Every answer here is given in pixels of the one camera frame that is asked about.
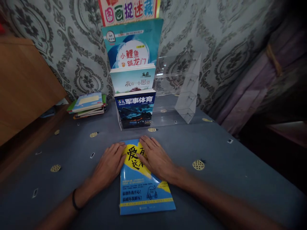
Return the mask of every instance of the bracelet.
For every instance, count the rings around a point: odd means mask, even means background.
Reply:
[[[79,208],[77,205],[76,205],[76,202],[75,202],[75,192],[76,192],[76,188],[75,190],[73,191],[73,206],[74,208],[77,210],[77,211],[80,211],[82,208]]]

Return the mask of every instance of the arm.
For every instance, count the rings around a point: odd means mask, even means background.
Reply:
[[[113,182],[124,164],[126,155],[122,156],[122,152],[125,148],[126,145],[121,142],[106,149],[93,175],[76,189],[75,202],[78,208],[82,208]],[[36,229],[66,229],[77,214],[71,193]]]
[[[174,165],[154,138],[142,136],[140,142],[147,159],[139,154],[138,157],[154,175],[195,196],[227,227],[231,229],[284,229],[240,199],[214,188],[192,176],[184,168]]]

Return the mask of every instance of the book stack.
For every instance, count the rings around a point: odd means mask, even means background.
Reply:
[[[90,93],[80,96],[67,109],[67,112],[74,113],[74,119],[105,113],[106,95],[101,92]]]
[[[163,19],[102,27],[118,117],[123,128],[151,124]]]

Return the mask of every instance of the hand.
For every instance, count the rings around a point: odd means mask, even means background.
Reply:
[[[159,142],[153,137],[141,136],[140,143],[142,144],[147,159],[137,154],[140,161],[160,180],[165,180],[169,183],[175,183],[179,167],[176,166],[168,157]]]
[[[122,152],[126,148],[124,142],[111,145],[102,155],[89,184],[95,193],[107,188],[118,176],[125,162],[126,155]]]

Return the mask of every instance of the damask wallpaper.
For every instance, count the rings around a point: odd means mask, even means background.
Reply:
[[[176,56],[182,68],[191,53],[202,53],[197,106],[208,112],[280,23],[285,2],[162,0],[160,57]],[[97,91],[113,98],[96,0],[1,0],[1,10],[16,36],[33,40],[71,99]]]

